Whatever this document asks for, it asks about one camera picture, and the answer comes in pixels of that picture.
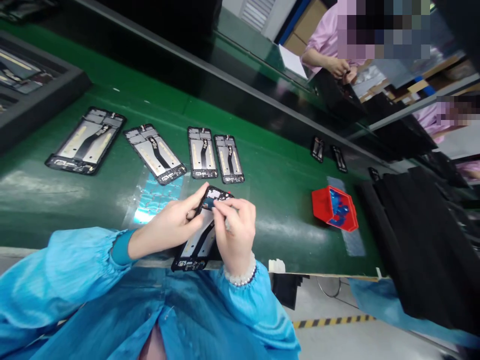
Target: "gray floor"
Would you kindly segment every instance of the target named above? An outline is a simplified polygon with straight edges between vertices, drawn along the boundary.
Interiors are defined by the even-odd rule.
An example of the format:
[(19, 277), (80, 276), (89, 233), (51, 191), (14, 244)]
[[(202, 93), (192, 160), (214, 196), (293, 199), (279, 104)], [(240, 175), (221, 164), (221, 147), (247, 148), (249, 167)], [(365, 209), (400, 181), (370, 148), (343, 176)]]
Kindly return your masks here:
[[(338, 280), (320, 278), (323, 290), (332, 295)], [(356, 305), (350, 286), (342, 284), (338, 298)], [(285, 309), (292, 321), (363, 315), (364, 313), (322, 293), (317, 279), (304, 279), (298, 288), (295, 311)], [(435, 346), (382, 321), (329, 325), (297, 329), (296, 334), (306, 359), (355, 360), (440, 360), (442, 352)]]

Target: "blue sleeve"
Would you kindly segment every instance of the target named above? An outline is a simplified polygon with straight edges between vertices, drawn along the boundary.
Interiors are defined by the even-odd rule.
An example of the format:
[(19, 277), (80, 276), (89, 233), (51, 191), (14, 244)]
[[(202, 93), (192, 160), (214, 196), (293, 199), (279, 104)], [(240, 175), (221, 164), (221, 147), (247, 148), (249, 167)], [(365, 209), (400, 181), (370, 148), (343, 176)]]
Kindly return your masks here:
[(48, 247), (0, 277), (0, 358), (38, 339), (82, 304), (110, 290), (131, 268), (111, 257), (125, 231), (56, 231)]
[(223, 268), (211, 271), (223, 302), (232, 316), (248, 326), (273, 359), (297, 359), (300, 344), (287, 313), (271, 290), (269, 272), (260, 262), (252, 281), (235, 286)]

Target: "pink uniform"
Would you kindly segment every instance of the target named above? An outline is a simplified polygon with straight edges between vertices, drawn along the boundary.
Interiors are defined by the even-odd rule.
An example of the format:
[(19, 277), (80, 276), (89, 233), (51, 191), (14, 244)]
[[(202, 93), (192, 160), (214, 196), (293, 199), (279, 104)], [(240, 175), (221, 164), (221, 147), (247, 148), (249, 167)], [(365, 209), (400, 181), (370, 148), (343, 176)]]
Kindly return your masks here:
[[(315, 49), (320, 54), (337, 58), (339, 54), (338, 44), (338, 4), (333, 5), (321, 18), (315, 32), (308, 40), (308, 44), (303, 53), (309, 49)], [(350, 66), (359, 67), (363, 65), (367, 59), (348, 59)], [(318, 73), (322, 67), (310, 66), (314, 74)]]
[(480, 178), (470, 176), (470, 172), (480, 172), (480, 160), (464, 162), (456, 165), (456, 168), (467, 181), (478, 181)]
[[(423, 109), (414, 112), (412, 115), (418, 120), (425, 131), (433, 137), (435, 134), (447, 130), (451, 125), (440, 124), (440, 114), (445, 113), (447, 106), (440, 105), (439, 102), (426, 106)], [(445, 139), (445, 136), (440, 136), (434, 139), (437, 144), (440, 144)]]

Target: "pearl bracelet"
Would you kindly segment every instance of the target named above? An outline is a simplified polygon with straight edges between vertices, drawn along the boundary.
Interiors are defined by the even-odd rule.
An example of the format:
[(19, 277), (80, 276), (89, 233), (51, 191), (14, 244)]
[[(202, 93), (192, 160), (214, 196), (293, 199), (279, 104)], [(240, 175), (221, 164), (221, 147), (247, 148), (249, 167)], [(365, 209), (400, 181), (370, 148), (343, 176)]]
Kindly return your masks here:
[(255, 261), (255, 255), (251, 252), (250, 255), (250, 265), (248, 266), (248, 270), (242, 276), (232, 276), (227, 270), (225, 266), (223, 266), (223, 273), (225, 274), (225, 278), (235, 286), (243, 286), (247, 285), (255, 274), (255, 269), (257, 268), (257, 262)]

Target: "yellow and black hazard tape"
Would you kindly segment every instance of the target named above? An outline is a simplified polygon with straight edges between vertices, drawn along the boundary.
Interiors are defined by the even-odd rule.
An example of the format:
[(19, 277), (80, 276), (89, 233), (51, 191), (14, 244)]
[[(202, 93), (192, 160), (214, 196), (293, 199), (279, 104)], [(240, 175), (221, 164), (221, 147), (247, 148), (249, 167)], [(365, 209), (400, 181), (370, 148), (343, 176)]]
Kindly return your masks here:
[(375, 321), (375, 320), (377, 319), (370, 315), (321, 318), (321, 319), (315, 319), (315, 320), (294, 321), (293, 327), (295, 329), (307, 329), (307, 328), (323, 327), (327, 325), (365, 323), (367, 321)]

